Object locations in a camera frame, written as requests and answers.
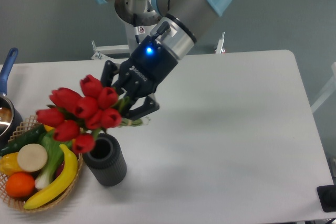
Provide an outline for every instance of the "yellow banana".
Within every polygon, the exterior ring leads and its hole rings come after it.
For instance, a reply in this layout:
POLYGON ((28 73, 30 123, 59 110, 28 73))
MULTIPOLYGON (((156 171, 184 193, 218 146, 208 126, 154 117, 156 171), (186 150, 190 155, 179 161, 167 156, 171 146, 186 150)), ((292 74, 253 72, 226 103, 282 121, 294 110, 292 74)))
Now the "yellow banana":
POLYGON ((74 180, 78 169, 76 155, 65 144, 60 144, 59 147, 64 152, 63 171, 49 186, 31 196, 24 204, 24 209, 35 209, 50 202, 65 191, 74 180))

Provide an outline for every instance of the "black vase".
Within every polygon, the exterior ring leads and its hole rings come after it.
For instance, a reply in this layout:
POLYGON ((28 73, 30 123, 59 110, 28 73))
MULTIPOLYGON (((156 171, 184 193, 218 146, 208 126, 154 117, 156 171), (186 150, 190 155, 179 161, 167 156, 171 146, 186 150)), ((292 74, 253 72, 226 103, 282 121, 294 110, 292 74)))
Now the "black vase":
POLYGON ((127 166, 120 145, 109 134, 99 134, 95 148, 83 154, 83 160, 104 186, 114 186, 125 178, 127 166))

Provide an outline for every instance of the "saucepan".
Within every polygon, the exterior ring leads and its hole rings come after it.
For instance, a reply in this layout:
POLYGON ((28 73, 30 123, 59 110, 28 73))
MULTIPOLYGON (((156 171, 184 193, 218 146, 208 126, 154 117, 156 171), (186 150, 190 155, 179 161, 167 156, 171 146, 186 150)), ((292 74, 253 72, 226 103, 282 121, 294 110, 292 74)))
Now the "saucepan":
POLYGON ((7 96, 8 76, 18 54, 17 48, 11 48, 0 72, 0 149, 8 142, 16 127, 22 122, 21 115, 7 96))

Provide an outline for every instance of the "white table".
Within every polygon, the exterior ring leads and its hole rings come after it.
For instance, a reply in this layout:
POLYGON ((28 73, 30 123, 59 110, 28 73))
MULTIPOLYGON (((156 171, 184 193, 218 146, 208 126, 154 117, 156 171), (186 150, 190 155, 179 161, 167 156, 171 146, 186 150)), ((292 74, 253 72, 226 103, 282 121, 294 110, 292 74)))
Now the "white table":
MULTIPOLYGON (((17 64, 8 97, 27 117, 52 89, 80 91, 103 60, 17 64)), ((158 87, 147 126, 110 131, 128 172, 101 186, 87 167, 55 209, 1 223, 257 224, 325 219, 316 188, 332 184, 294 55, 186 56, 158 87)))

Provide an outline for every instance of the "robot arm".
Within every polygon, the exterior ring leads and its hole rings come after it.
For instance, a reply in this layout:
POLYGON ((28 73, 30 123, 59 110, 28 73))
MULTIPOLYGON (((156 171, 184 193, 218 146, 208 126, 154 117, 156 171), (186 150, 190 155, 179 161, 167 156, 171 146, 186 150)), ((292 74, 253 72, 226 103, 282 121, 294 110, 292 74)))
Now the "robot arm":
POLYGON ((231 1, 151 0, 154 9, 164 17, 120 67, 107 61, 101 79, 105 86, 115 87, 118 94, 125 93, 128 105, 123 116, 135 120, 159 109, 154 98, 156 87, 222 16, 231 1), (113 83, 116 74, 119 76, 113 83), (130 110, 143 97, 144 104, 130 110))

